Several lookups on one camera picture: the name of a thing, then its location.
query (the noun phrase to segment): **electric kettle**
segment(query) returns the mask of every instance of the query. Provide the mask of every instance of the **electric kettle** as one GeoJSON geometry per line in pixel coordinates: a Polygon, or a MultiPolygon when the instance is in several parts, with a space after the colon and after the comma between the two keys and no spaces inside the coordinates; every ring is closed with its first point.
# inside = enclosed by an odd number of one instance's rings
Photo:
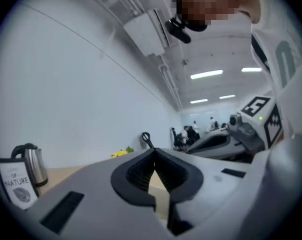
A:
{"type": "Polygon", "coordinates": [[[36,187],[41,187],[48,182],[47,171],[42,160],[42,150],[32,143],[16,146],[11,154],[14,159],[21,154],[26,161],[26,168],[30,172],[32,181],[36,187]]]}

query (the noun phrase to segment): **fluorescent light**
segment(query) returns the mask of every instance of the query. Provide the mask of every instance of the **fluorescent light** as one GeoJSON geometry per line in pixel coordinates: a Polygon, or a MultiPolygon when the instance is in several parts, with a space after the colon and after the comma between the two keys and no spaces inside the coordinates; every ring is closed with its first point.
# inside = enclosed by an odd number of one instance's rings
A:
{"type": "Polygon", "coordinates": [[[208,100],[205,99],[199,99],[199,100],[194,100],[194,101],[190,101],[191,104],[195,104],[195,103],[200,103],[200,102],[207,102],[208,100]]]}
{"type": "Polygon", "coordinates": [[[205,78],[205,77],[210,77],[210,76],[215,76],[215,75],[221,75],[222,73],[223,73],[223,70],[219,69],[219,70],[203,72],[203,73],[199,73],[199,74],[192,74],[191,79],[205,78]]]}
{"type": "Polygon", "coordinates": [[[262,69],[259,67],[244,67],[241,70],[242,72],[261,72],[262,69]]]}
{"type": "Polygon", "coordinates": [[[220,100],[222,100],[222,99],[228,99],[228,98],[233,98],[233,97],[235,97],[235,95],[228,95],[228,96],[222,96],[222,97],[219,97],[219,99],[220,100]]]}

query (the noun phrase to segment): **black strap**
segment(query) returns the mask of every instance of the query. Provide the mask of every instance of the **black strap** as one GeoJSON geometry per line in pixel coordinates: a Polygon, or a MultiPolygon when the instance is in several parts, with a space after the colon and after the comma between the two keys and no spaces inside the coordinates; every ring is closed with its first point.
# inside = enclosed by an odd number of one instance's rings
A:
{"type": "Polygon", "coordinates": [[[254,37],[254,35],[251,36],[251,45],[252,45],[256,55],[260,58],[260,60],[262,61],[262,63],[264,64],[264,66],[267,68],[267,70],[270,73],[270,68],[268,66],[267,56],[265,55],[265,53],[261,49],[261,47],[260,47],[258,41],[256,40],[256,38],[254,37]]]}

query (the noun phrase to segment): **headphones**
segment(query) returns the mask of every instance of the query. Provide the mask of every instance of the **headphones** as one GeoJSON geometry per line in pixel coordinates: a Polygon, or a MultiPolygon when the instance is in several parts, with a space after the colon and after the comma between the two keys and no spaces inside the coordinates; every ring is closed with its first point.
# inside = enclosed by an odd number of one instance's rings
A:
{"type": "Polygon", "coordinates": [[[182,14],[182,0],[172,0],[176,5],[176,15],[165,22],[165,27],[170,35],[179,39],[185,44],[191,43],[191,37],[184,31],[185,28],[195,32],[202,32],[207,29],[207,25],[200,25],[196,20],[188,20],[182,14]]]}

